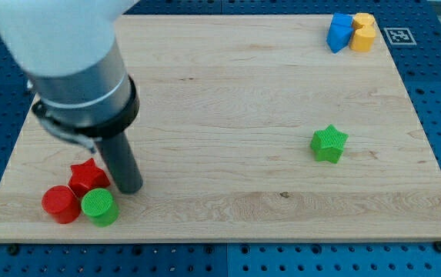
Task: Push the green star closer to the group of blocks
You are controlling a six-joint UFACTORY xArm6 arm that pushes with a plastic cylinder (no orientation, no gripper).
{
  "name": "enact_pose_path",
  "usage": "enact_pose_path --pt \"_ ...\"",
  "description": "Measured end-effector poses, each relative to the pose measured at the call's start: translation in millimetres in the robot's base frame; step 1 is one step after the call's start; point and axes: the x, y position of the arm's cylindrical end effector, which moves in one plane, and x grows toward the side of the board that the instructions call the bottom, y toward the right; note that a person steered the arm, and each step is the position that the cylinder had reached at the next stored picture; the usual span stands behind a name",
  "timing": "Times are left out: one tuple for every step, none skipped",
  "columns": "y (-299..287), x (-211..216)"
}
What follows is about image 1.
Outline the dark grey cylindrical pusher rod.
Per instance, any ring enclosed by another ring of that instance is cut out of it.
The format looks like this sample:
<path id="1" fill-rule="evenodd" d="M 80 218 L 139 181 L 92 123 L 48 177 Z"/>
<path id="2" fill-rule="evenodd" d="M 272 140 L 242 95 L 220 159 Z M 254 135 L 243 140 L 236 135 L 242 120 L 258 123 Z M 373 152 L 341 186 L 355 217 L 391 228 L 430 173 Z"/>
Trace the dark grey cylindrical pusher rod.
<path id="1" fill-rule="evenodd" d="M 102 138 L 96 146 L 118 190 L 123 194 L 140 190 L 142 176 L 125 133 Z"/>

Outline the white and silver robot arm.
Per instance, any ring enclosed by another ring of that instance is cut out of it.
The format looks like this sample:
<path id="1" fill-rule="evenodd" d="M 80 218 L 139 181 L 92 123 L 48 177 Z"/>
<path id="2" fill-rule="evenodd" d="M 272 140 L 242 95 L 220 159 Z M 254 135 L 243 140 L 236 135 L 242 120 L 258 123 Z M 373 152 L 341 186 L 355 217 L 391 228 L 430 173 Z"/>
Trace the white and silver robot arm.
<path id="1" fill-rule="evenodd" d="M 99 152 L 120 192 L 143 181 L 125 130 L 139 113 L 115 20 L 129 0 L 0 0 L 0 36 L 39 96 L 32 112 L 63 141 Z"/>

